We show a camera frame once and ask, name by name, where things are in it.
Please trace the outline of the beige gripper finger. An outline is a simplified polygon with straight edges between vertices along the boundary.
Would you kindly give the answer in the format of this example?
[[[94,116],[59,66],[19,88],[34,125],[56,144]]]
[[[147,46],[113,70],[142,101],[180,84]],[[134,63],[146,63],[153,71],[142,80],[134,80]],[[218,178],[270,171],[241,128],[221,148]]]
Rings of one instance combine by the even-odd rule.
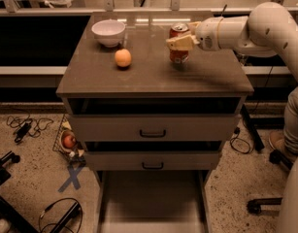
[[[181,35],[166,40],[166,45],[170,50],[193,50],[198,44],[199,41],[191,34]]]
[[[195,35],[196,32],[197,32],[197,28],[198,26],[201,24],[200,21],[193,21],[193,22],[190,22],[187,26],[188,26],[188,32],[191,34],[191,35]]]

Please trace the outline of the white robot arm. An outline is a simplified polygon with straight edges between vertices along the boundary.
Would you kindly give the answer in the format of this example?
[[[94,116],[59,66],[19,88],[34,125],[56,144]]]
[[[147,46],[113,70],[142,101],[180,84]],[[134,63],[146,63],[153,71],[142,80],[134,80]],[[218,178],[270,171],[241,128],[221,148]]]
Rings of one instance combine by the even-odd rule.
[[[234,50],[250,56],[278,55],[298,83],[298,24],[275,2],[256,6],[246,17],[210,17],[188,24],[166,40],[169,50]],[[288,95],[282,132],[269,136],[274,150],[293,161],[281,200],[276,233],[298,233],[298,86]]]

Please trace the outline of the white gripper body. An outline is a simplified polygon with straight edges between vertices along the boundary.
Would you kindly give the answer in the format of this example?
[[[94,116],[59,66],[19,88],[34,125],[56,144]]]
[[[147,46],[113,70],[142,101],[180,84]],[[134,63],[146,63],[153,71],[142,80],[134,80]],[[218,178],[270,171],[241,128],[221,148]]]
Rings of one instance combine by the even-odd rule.
[[[218,44],[218,28],[222,20],[223,17],[210,17],[198,24],[195,29],[195,36],[202,50],[220,50]]]

